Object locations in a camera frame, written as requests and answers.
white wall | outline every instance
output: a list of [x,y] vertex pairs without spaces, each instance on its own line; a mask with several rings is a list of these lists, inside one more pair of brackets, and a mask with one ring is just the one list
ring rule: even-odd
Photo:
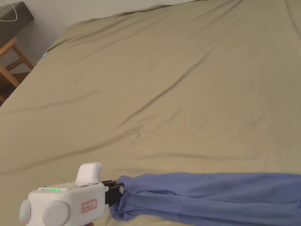
[[[21,0],[4,0],[7,4]],[[17,45],[36,64],[44,52],[68,26],[83,20],[140,10],[153,5],[173,5],[191,0],[23,0],[35,20],[17,35]],[[14,53],[0,58],[7,65],[16,60]],[[14,72],[27,70],[19,66]]]

label sticker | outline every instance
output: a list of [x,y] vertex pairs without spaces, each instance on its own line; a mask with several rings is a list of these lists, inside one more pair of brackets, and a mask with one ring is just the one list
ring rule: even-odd
[[119,191],[120,191],[121,194],[124,193],[124,187],[122,185],[120,186]]
[[90,210],[95,209],[96,207],[97,207],[96,199],[89,201],[89,202],[85,202],[84,204],[82,204],[82,213],[86,213]]

bed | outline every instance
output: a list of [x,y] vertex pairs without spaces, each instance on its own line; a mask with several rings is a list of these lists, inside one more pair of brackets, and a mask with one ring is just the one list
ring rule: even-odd
[[[1,225],[39,186],[301,173],[301,1],[209,0],[68,28],[0,108]],[[180,225],[155,216],[100,225]]]

wooden chair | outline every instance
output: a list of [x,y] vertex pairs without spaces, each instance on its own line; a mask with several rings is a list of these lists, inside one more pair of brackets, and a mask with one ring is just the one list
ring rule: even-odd
[[[19,66],[22,63],[25,63],[30,70],[32,70],[34,66],[16,46],[15,37],[12,38],[8,43],[6,43],[3,47],[0,48],[0,57],[11,49],[13,49],[20,58],[6,67],[0,64],[0,76],[4,75],[5,78],[7,78],[7,80],[9,80],[15,87],[18,87],[20,85],[19,81],[9,71]],[[5,101],[5,97],[2,96],[1,94],[0,94],[0,101],[2,102]]]

chair leg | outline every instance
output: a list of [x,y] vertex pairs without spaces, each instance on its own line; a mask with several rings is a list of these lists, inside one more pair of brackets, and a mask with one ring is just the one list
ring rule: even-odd
[[3,103],[4,103],[4,101],[6,101],[6,98],[4,96],[2,96],[1,94],[0,94],[0,101],[2,101]]
[[29,69],[32,71],[34,66],[32,65],[32,63],[29,61],[29,59],[27,59],[27,57],[21,52],[21,50],[19,50],[19,48],[16,45],[13,45],[13,50],[16,52],[16,54],[18,54],[18,56],[20,57],[20,59],[22,59],[22,61],[29,67]]
[[7,78],[7,80],[10,81],[15,87],[18,87],[20,85],[19,81],[1,64],[0,73],[2,73],[4,77]]

